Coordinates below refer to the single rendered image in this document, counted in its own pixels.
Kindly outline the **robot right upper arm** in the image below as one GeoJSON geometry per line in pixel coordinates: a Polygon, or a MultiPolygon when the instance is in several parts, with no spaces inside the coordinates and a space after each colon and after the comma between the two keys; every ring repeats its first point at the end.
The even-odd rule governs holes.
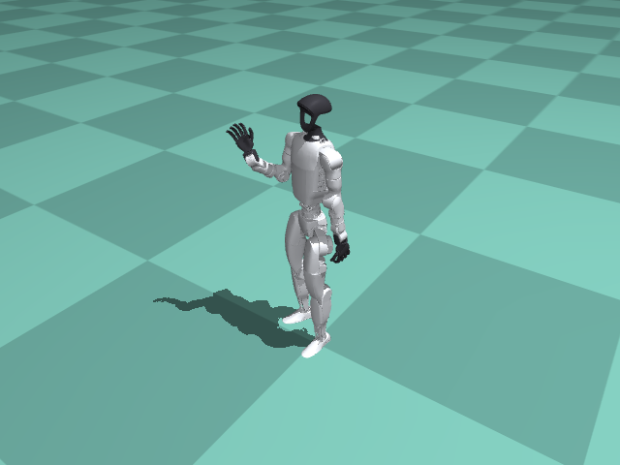
{"type": "Polygon", "coordinates": [[[288,181],[290,178],[290,174],[292,172],[292,165],[291,165],[292,141],[293,141],[294,136],[298,133],[301,133],[301,132],[289,132],[286,134],[285,148],[284,148],[283,155],[282,155],[283,163],[282,165],[276,166],[277,171],[274,175],[275,178],[279,182],[288,181]]]}

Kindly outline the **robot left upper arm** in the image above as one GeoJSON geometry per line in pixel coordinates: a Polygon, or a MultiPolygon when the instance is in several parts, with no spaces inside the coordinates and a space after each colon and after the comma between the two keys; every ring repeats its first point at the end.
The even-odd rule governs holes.
{"type": "Polygon", "coordinates": [[[319,151],[320,164],[325,171],[325,182],[328,194],[323,197],[323,206],[333,210],[332,203],[336,197],[341,197],[342,178],[341,170],[343,159],[338,151],[330,147],[325,147],[319,151]]]}

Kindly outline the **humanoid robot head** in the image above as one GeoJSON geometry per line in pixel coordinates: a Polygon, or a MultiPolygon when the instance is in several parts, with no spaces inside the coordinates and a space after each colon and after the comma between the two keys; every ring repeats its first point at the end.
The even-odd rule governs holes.
{"type": "Polygon", "coordinates": [[[308,135],[303,137],[304,140],[319,141],[319,139],[312,139],[313,136],[319,136],[320,139],[328,141],[322,132],[322,127],[315,124],[319,115],[331,112],[332,107],[328,98],[320,94],[311,94],[300,99],[297,105],[300,108],[300,126],[304,132],[308,132],[308,135]],[[305,113],[311,116],[310,124],[304,121],[305,113]]]}

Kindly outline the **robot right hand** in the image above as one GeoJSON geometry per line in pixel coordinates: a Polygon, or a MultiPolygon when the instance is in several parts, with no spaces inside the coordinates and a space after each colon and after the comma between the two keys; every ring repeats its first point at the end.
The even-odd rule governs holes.
{"type": "Polygon", "coordinates": [[[229,133],[232,136],[232,138],[235,140],[236,145],[244,152],[244,154],[243,154],[244,159],[245,159],[245,156],[253,153],[256,161],[259,162],[260,159],[259,159],[259,156],[258,156],[256,150],[252,149],[253,146],[254,146],[254,143],[253,143],[253,138],[254,138],[253,130],[249,127],[249,129],[248,129],[249,133],[250,133],[250,136],[249,136],[245,126],[242,123],[238,123],[238,125],[241,126],[241,128],[242,128],[242,130],[243,130],[243,132],[245,134],[244,135],[242,130],[241,130],[241,128],[237,124],[233,124],[233,125],[236,127],[236,129],[238,131],[234,127],[230,127],[230,129],[232,129],[234,131],[234,133],[229,131],[229,130],[226,131],[226,132],[229,133]],[[236,134],[236,136],[234,134],[236,134]]]}

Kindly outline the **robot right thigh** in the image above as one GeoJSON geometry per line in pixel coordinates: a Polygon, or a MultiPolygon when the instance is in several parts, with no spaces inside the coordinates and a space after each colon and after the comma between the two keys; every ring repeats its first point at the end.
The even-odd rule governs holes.
{"type": "Polygon", "coordinates": [[[307,238],[298,223],[298,211],[290,215],[285,233],[285,248],[292,270],[299,278],[304,279],[302,258],[307,238]]]}

